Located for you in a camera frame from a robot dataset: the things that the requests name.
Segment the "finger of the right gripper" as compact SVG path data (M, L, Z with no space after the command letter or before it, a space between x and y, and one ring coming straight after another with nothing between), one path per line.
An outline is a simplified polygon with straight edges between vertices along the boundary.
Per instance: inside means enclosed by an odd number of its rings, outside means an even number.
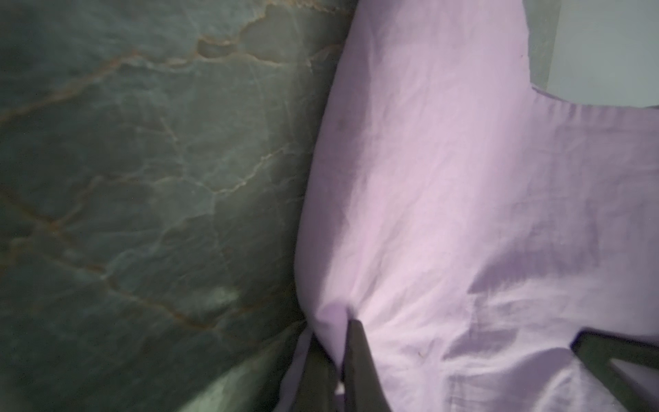
M658 410L657 345L584 329L571 351L625 410Z

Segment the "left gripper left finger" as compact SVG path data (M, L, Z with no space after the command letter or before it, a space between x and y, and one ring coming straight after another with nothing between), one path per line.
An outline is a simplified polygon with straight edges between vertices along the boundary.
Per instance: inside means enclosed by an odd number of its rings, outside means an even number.
M312 335L291 411L337 412L336 388L338 383L334 362L316 336Z

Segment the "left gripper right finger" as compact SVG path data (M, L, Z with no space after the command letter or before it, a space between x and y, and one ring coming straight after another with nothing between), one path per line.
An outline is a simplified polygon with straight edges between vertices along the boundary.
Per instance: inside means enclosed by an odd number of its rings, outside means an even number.
M379 381L364 326L357 319L348 322L343 384L345 411L391 412Z

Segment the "purple pants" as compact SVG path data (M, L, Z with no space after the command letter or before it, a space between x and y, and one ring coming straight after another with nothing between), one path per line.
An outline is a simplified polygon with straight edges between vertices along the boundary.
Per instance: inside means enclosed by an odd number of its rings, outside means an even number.
M395 411L618 411L571 342L658 337L658 112L536 90L528 38L519 1L356 7L295 283Z

